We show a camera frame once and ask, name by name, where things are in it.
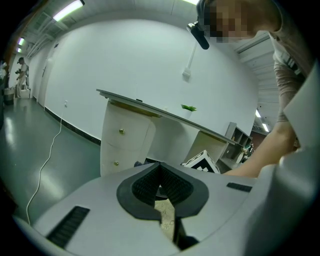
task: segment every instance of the gray floor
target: gray floor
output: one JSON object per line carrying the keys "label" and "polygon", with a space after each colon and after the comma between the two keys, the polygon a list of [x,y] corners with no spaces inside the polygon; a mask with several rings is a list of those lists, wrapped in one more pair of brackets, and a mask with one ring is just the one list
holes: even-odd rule
{"label": "gray floor", "polygon": [[[17,99],[4,110],[0,176],[18,205],[15,214],[24,220],[39,170],[59,129],[60,123],[33,99]],[[29,206],[31,224],[53,204],[99,176],[100,147],[62,126],[42,169],[40,189]]]}

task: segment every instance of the person in background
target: person in background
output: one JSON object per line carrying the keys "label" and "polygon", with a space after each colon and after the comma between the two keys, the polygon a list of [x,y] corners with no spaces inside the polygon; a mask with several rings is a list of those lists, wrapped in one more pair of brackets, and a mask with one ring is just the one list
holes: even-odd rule
{"label": "person in background", "polygon": [[268,31],[274,47],[274,72],[280,110],[273,130],[240,167],[226,175],[257,177],[261,169],[277,164],[294,150],[295,132],[283,109],[311,72],[315,58],[290,15],[276,0],[200,0],[196,5],[199,27],[211,37],[227,41],[253,38]]}
{"label": "person in background", "polygon": [[18,98],[20,98],[21,97],[22,85],[26,80],[26,72],[27,72],[28,66],[25,63],[25,59],[23,57],[19,58],[17,63],[21,64],[20,73],[19,73],[19,76],[16,79],[18,81],[18,83],[16,85],[16,96]]}

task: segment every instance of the fluorescent light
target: fluorescent light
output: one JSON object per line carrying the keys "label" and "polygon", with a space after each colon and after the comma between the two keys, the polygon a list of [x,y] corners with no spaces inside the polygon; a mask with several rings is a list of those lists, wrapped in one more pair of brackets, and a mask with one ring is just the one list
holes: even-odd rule
{"label": "fluorescent light", "polygon": [[18,45],[22,46],[22,45],[24,44],[24,41],[25,41],[25,40],[21,37],[20,40],[19,40],[19,42],[18,42]]}
{"label": "fluorescent light", "polygon": [[267,125],[266,125],[265,123],[263,123],[262,125],[263,125],[263,128],[265,129],[265,131],[268,133],[268,132],[269,132],[269,130],[268,130]]}
{"label": "fluorescent light", "polygon": [[196,5],[200,0],[183,0],[183,1]]}
{"label": "fluorescent light", "polygon": [[70,3],[66,8],[59,11],[53,18],[58,22],[65,16],[67,16],[69,13],[72,13],[74,10],[84,6],[84,2],[80,0],[76,0],[72,3]]}
{"label": "fluorescent light", "polygon": [[260,117],[261,117],[261,115],[260,115],[259,112],[258,112],[258,109],[255,111],[255,115],[256,115],[257,118],[260,118]]}

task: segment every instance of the green object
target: green object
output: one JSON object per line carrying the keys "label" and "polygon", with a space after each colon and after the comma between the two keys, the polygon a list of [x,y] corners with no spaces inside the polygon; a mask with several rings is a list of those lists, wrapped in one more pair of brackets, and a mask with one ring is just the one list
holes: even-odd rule
{"label": "green object", "polygon": [[196,108],[195,106],[187,106],[187,105],[182,105],[182,104],[181,104],[181,107],[182,107],[183,109],[189,110],[189,111],[191,111],[191,112],[197,111],[197,108]]}

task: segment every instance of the desk drawer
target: desk drawer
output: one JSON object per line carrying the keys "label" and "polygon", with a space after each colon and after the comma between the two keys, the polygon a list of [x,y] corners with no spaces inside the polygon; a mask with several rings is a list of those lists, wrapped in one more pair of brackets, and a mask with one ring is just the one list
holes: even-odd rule
{"label": "desk drawer", "polygon": [[102,129],[102,141],[124,150],[141,149],[151,118],[110,103],[107,104]]}
{"label": "desk drawer", "polygon": [[101,176],[117,173],[134,167],[140,156],[140,150],[125,150],[109,143],[101,144],[100,165]]}

